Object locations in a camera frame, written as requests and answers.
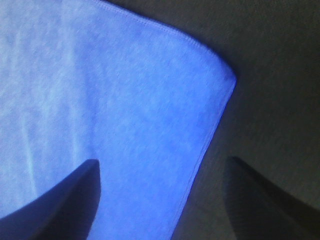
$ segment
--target gray background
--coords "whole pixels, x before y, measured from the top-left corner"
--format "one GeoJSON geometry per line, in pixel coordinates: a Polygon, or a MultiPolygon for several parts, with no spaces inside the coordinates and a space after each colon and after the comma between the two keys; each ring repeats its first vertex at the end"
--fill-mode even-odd
{"type": "Polygon", "coordinates": [[[197,38],[238,78],[172,240],[235,239],[222,201],[227,156],[320,209],[320,1],[110,2],[197,38]]]}

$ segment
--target dark pointed tip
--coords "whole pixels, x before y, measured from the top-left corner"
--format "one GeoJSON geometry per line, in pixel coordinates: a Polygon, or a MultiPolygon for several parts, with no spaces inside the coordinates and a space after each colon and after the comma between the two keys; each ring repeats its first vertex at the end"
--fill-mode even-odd
{"type": "Polygon", "coordinates": [[[85,240],[100,194],[99,161],[89,159],[45,194],[0,219],[0,239],[85,240]]]}
{"type": "Polygon", "coordinates": [[[227,159],[223,199],[238,240],[318,240],[320,213],[238,157],[227,159]]]}

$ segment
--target blue cloth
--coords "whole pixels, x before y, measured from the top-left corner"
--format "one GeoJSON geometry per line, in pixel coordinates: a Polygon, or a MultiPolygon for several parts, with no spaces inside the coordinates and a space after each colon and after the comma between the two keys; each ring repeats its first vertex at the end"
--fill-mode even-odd
{"type": "Polygon", "coordinates": [[[2,0],[0,22],[0,217],[96,158],[88,239],[170,239],[234,89],[231,69],[106,2],[2,0]]]}

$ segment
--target microfiber towel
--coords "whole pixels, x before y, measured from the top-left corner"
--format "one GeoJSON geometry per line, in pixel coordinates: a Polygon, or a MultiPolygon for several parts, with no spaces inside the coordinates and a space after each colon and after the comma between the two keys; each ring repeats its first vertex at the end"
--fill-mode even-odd
{"type": "Polygon", "coordinates": [[[236,78],[208,48],[98,0],[2,0],[0,217],[100,160],[89,240],[168,240],[236,78]]]}

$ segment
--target black pointed object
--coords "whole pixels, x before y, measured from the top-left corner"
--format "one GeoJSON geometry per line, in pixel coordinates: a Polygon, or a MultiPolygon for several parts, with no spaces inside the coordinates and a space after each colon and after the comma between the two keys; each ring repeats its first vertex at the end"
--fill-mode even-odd
{"type": "Polygon", "coordinates": [[[100,194],[99,162],[89,159],[39,198],[0,219],[0,240],[85,240],[100,194]]]}
{"type": "Polygon", "coordinates": [[[223,200],[238,240],[319,240],[320,211],[267,180],[237,157],[223,176],[223,200]]]}

